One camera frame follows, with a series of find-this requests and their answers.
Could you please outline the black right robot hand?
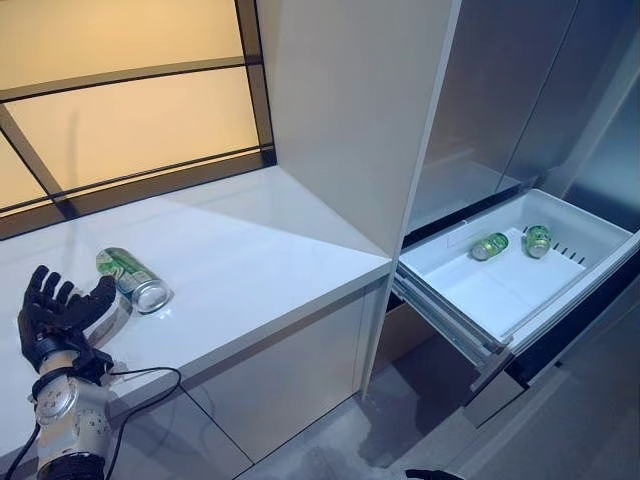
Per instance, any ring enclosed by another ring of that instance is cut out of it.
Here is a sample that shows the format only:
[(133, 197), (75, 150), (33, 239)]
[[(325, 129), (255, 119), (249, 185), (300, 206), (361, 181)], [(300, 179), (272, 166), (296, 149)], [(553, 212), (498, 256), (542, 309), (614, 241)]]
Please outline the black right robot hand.
[(449, 462), (443, 458), (417, 458), (402, 468), (408, 479), (456, 480), (459, 476), (449, 469)]

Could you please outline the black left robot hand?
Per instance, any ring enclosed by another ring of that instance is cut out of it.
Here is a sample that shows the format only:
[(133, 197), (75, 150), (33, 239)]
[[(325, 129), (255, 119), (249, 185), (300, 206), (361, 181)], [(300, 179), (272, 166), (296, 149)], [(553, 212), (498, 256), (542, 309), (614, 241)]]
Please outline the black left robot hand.
[(24, 292), (17, 323), (21, 352), (38, 371), (45, 359), (60, 351), (83, 354), (92, 350), (84, 330), (99, 320), (116, 299), (116, 284), (103, 276), (87, 295), (73, 291), (74, 284), (40, 265)]

